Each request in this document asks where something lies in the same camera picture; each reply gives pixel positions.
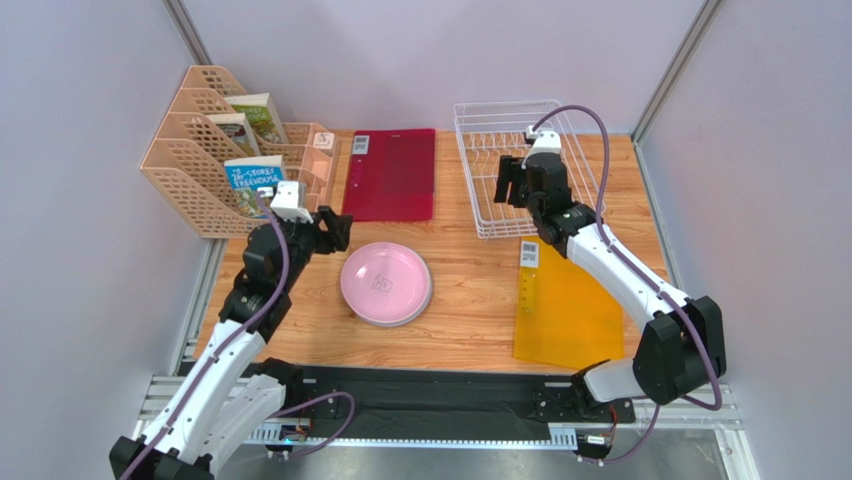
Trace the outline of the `purple plate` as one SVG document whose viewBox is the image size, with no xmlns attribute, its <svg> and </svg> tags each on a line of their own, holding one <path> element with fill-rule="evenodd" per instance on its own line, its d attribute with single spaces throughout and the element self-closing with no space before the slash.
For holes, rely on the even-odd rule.
<svg viewBox="0 0 852 480">
<path fill-rule="evenodd" d="M 423 312 L 428 308 L 427 304 L 424 304 L 417 308 L 416 310 L 412 310 L 407 315 L 400 316 L 399 318 L 391 318 L 391 319 L 377 319 L 370 318 L 368 316 L 358 314 L 358 317 L 367 322 L 370 325 L 383 327 L 383 328 L 391 328 L 405 325 L 414 321 L 417 317 L 423 314 Z"/>
</svg>

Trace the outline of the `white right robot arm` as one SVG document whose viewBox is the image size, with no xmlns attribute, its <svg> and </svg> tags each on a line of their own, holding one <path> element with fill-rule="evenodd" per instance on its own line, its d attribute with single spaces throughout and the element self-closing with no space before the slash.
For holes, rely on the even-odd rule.
<svg viewBox="0 0 852 480">
<path fill-rule="evenodd" d="M 494 200 L 527 210 L 539 239 L 594 278 L 640 330 L 633 358 L 599 362 L 573 376 L 581 401 L 645 397 L 658 405 L 697 404 L 692 392 L 708 385 L 714 399 L 704 408 L 721 408 L 719 379 L 727 365 L 718 303 L 685 294 L 639 261 L 597 211 L 573 198 L 557 154 L 502 156 Z"/>
</svg>

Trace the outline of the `pink plate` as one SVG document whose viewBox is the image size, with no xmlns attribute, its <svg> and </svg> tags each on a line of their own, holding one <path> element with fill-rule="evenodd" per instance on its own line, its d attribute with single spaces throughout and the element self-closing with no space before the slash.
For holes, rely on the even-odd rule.
<svg viewBox="0 0 852 480">
<path fill-rule="evenodd" d="M 352 253 L 339 285 L 357 317 L 377 319 L 399 318 L 428 305 L 434 290 L 425 260 L 413 249 L 391 242 L 371 243 Z"/>
</svg>

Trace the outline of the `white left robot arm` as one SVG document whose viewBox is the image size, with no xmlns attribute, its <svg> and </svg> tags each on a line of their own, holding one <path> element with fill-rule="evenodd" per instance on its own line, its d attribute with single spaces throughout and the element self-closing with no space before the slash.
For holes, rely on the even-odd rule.
<svg viewBox="0 0 852 480">
<path fill-rule="evenodd" d="M 143 432 L 112 447 L 116 478 L 213 479 L 262 422 L 293 411 L 287 398 L 301 395 L 303 371 L 273 358 L 235 399 L 228 395 L 288 313 L 290 292 L 312 257 L 345 251 L 352 225 L 352 216 L 321 206 L 303 219 L 270 213 L 249 233 L 243 268 L 201 356 Z"/>
</svg>

